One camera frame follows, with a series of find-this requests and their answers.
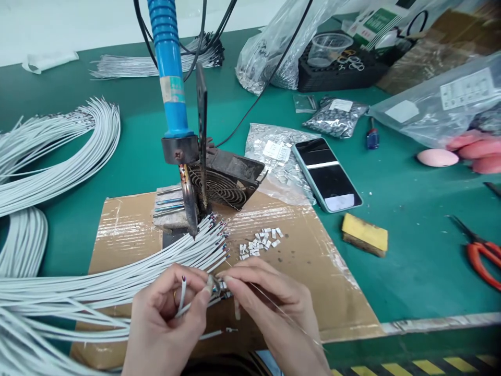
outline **cardboard box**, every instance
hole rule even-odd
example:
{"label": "cardboard box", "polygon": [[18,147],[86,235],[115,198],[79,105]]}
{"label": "cardboard box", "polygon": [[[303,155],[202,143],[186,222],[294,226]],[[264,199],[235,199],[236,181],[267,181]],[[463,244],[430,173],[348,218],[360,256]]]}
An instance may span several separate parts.
{"label": "cardboard box", "polygon": [[[154,201],[155,193],[105,201],[89,274],[130,264],[161,249],[162,231],[152,224]],[[376,315],[311,206],[288,205],[258,191],[240,212],[225,206],[214,210],[228,220],[231,265],[237,263],[239,244],[252,241],[254,233],[261,228],[280,227],[285,235],[281,244],[261,252],[261,257],[310,289],[322,341],[384,335]],[[228,267],[223,263],[216,272]],[[114,316],[130,316],[130,305],[103,311]],[[226,327],[237,328],[238,332],[200,341],[192,355],[266,348],[260,331],[245,312],[240,321],[235,319],[233,299],[208,309],[206,332]],[[79,322],[76,330],[103,330],[103,327]],[[91,367],[108,369],[123,364],[125,350],[126,343],[74,343],[71,356]]]}
{"label": "cardboard box", "polygon": [[501,49],[501,22],[447,10],[377,86],[395,95]]}

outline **black tray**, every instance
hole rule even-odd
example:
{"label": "black tray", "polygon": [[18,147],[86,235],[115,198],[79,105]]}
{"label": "black tray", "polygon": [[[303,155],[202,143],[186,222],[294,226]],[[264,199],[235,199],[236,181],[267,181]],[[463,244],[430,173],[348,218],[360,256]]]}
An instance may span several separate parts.
{"label": "black tray", "polygon": [[[343,33],[340,30],[331,32]],[[312,67],[307,62],[311,46],[310,42],[298,61],[299,83],[297,89],[300,92],[367,88],[378,82],[388,71],[387,65],[376,61],[372,53],[362,50],[355,43],[347,50],[356,52],[354,56],[359,57],[364,63],[364,70],[349,69],[348,66],[344,70],[339,70],[341,64],[337,61],[325,68]]]}

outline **bag of connectors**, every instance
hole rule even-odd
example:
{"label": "bag of connectors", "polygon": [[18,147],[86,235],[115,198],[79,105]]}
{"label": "bag of connectors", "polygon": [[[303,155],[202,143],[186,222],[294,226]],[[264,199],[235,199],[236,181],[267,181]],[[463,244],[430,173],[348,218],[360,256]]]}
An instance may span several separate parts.
{"label": "bag of connectors", "polygon": [[289,205],[315,205],[315,196],[297,164],[292,146],[319,137],[290,128],[251,123],[245,156],[266,165],[262,172],[266,179],[259,190]]}
{"label": "bag of connectors", "polygon": [[[287,56],[271,83],[283,89],[297,89],[297,60],[317,32],[347,0],[313,0]],[[287,0],[262,33],[247,40],[238,56],[236,76],[244,89],[261,94],[265,84],[289,45],[308,0]]]}
{"label": "bag of connectors", "polygon": [[367,109],[362,103],[325,96],[320,101],[320,109],[303,126],[332,137],[350,138]]}
{"label": "bag of connectors", "polygon": [[496,52],[371,106],[368,114],[420,144],[445,149],[500,101],[501,53]]}

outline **soldering iron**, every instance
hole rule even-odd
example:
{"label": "soldering iron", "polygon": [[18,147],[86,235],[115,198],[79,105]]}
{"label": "soldering iron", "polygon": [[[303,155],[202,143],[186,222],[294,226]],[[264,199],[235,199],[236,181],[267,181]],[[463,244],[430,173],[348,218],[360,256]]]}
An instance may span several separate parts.
{"label": "soldering iron", "polygon": [[148,0],[160,88],[168,130],[162,138],[165,162],[179,166],[188,232],[198,233],[197,200],[188,163],[199,159],[198,136],[188,128],[181,52],[174,0]]}

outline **yellow and black hazard stripe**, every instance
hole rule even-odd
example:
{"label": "yellow and black hazard stripe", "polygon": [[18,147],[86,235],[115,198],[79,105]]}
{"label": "yellow and black hazard stripe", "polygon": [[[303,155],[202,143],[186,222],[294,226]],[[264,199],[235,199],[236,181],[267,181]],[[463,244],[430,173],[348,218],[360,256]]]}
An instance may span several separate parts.
{"label": "yellow and black hazard stripe", "polygon": [[415,376],[454,375],[465,373],[494,374],[501,366],[498,357],[477,355],[446,357],[433,360],[418,359],[409,362],[382,363],[333,369],[334,376]]}

